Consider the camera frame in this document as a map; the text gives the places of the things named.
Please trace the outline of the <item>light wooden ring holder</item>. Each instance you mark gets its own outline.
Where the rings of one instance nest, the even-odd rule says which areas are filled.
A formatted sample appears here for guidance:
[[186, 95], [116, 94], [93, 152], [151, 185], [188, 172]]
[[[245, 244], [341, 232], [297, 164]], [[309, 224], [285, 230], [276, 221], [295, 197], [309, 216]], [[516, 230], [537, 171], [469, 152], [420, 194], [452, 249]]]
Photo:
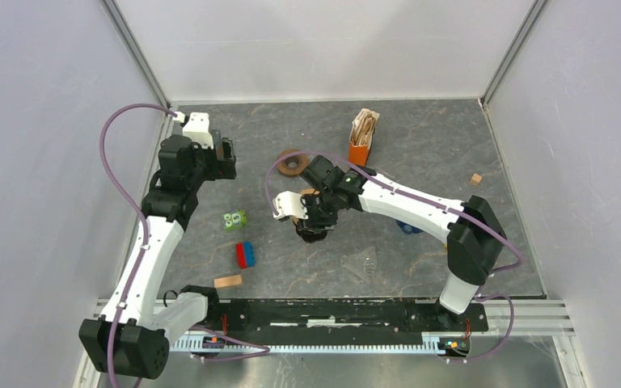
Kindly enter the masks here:
[[[315, 190], [313, 188], [306, 188], [306, 189], [301, 190], [298, 194], [301, 196], [300, 197], [301, 205], [305, 205], [303, 197], [304, 196], [318, 195], [319, 191]], [[297, 217], [292, 217], [292, 222], [294, 223], [295, 226], [298, 224], [298, 221], [299, 221], [299, 219]]]

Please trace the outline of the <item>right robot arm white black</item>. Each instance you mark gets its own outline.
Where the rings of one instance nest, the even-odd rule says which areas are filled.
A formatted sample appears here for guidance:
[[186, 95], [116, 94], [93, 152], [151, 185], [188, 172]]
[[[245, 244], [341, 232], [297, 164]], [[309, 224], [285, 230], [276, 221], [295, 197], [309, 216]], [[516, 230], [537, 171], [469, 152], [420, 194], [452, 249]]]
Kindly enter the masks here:
[[387, 179], [368, 167], [344, 170], [318, 155], [302, 171], [310, 192], [284, 192], [273, 203], [277, 218], [295, 220], [307, 242], [334, 230], [345, 210], [388, 217], [440, 241], [446, 249], [448, 276], [434, 309], [437, 324], [454, 330], [467, 320], [468, 306], [495, 272], [509, 246], [491, 205], [479, 196], [454, 200], [433, 196]]

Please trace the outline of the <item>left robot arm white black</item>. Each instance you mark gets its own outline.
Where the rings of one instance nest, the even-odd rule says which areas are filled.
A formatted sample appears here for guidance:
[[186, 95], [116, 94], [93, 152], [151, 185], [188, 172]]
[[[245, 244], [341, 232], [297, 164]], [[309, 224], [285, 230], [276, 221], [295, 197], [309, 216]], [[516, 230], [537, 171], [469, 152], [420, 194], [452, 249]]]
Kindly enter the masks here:
[[101, 373], [155, 379], [165, 369], [171, 346], [194, 325], [216, 327], [222, 318], [213, 287], [187, 285], [175, 301], [155, 312], [167, 265], [198, 206], [206, 181], [234, 179], [231, 139], [206, 145], [183, 135], [162, 141], [159, 169], [138, 209], [139, 236], [108, 304], [98, 318], [86, 318], [78, 332]]

